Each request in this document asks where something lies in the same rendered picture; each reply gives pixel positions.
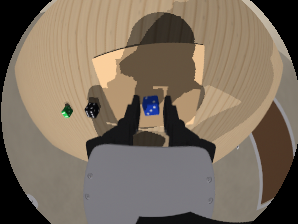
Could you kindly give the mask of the blue die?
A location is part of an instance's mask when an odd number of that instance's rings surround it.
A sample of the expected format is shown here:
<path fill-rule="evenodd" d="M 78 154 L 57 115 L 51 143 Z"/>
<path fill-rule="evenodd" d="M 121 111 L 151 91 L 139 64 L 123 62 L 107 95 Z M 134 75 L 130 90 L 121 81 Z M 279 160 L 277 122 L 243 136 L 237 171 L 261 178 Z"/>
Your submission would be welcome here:
<path fill-rule="evenodd" d="M 147 96 L 143 98 L 142 107 L 145 113 L 145 116 L 150 115 L 159 115 L 159 101 L 158 96 Z"/>

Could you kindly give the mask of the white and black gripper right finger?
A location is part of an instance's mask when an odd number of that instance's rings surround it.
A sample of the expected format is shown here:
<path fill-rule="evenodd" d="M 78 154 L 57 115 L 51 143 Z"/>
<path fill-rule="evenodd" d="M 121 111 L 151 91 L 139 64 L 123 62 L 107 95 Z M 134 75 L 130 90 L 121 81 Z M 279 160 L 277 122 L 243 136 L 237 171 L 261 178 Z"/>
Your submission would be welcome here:
<path fill-rule="evenodd" d="M 213 163 L 216 146 L 185 127 L 183 120 L 179 119 L 176 105 L 172 105 L 171 96 L 164 98 L 163 106 L 164 133 L 169 136 L 169 146 L 197 146 L 208 151 Z M 186 144 L 187 143 L 187 144 Z"/>

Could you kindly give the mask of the black die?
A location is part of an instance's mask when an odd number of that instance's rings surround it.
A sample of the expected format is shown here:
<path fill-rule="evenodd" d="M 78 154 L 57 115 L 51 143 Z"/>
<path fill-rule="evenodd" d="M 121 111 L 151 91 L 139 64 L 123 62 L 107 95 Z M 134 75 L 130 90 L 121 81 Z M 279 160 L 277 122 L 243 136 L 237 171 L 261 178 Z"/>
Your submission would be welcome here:
<path fill-rule="evenodd" d="M 84 110 L 86 112 L 87 117 L 90 118 L 96 118 L 100 111 L 97 103 L 88 103 Z"/>

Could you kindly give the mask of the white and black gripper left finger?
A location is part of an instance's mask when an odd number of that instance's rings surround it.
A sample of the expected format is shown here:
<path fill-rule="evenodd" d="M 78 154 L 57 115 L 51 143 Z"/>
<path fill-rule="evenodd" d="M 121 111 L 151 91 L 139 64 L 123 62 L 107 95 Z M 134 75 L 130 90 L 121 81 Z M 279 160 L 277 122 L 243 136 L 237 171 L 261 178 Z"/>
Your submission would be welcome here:
<path fill-rule="evenodd" d="M 121 118 L 115 127 L 105 132 L 102 136 L 86 142 L 88 159 L 92 150 L 98 145 L 118 144 L 133 146 L 133 136 L 139 129 L 140 114 L 140 96 L 134 95 L 132 103 L 127 105 L 124 118 Z"/>

